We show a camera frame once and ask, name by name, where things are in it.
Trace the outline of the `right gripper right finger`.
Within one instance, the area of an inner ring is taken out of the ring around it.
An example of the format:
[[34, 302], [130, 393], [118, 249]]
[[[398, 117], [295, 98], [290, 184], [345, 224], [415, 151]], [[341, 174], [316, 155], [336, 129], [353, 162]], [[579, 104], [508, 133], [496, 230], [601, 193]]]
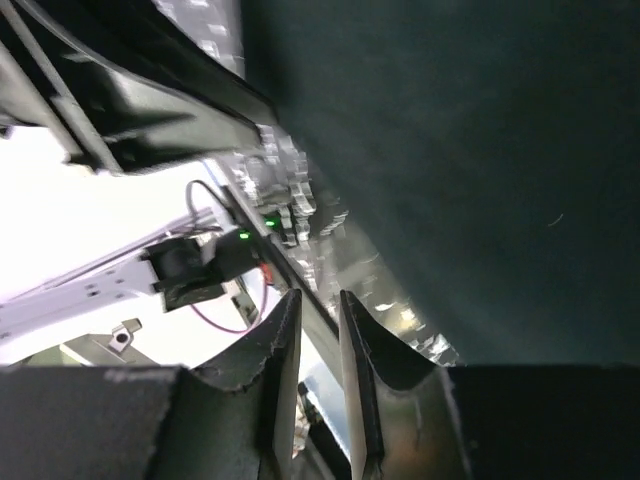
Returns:
[[635, 479], [639, 371], [441, 367], [340, 295], [356, 479]]

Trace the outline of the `black t-shirt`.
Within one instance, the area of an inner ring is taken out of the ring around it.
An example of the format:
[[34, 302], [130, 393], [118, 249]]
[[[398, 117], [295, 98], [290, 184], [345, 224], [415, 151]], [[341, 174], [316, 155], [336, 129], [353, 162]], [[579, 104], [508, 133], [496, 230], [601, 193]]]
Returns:
[[635, 1], [244, 1], [246, 76], [469, 363], [639, 360]]

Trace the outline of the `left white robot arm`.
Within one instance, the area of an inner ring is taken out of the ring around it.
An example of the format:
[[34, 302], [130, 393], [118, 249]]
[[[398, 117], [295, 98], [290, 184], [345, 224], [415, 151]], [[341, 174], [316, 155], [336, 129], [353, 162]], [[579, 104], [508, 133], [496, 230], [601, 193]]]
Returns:
[[[48, 127], [72, 163], [143, 174], [214, 153], [258, 147], [272, 108], [150, 1], [5, 1], [2, 120]], [[166, 310], [209, 299], [255, 267], [270, 229], [240, 189], [222, 203], [236, 229], [219, 254], [176, 237], [98, 273], [2, 308], [1, 352], [40, 332], [60, 342], [73, 318], [138, 296]]]

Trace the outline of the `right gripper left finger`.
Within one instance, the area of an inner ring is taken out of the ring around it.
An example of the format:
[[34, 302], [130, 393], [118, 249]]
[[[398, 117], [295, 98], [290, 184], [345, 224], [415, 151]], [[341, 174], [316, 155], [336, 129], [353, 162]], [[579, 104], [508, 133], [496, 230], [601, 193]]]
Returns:
[[1, 372], [5, 479], [286, 479], [302, 296], [205, 366]]

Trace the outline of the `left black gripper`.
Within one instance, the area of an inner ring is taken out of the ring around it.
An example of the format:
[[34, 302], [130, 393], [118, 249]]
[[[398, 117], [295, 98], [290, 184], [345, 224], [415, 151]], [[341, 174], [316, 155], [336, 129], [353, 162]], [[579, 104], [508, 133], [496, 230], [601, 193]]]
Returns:
[[1, 132], [46, 127], [69, 161], [137, 173], [256, 148], [270, 102], [151, 1], [32, 1], [55, 23], [49, 56], [26, 9], [1, 3]]

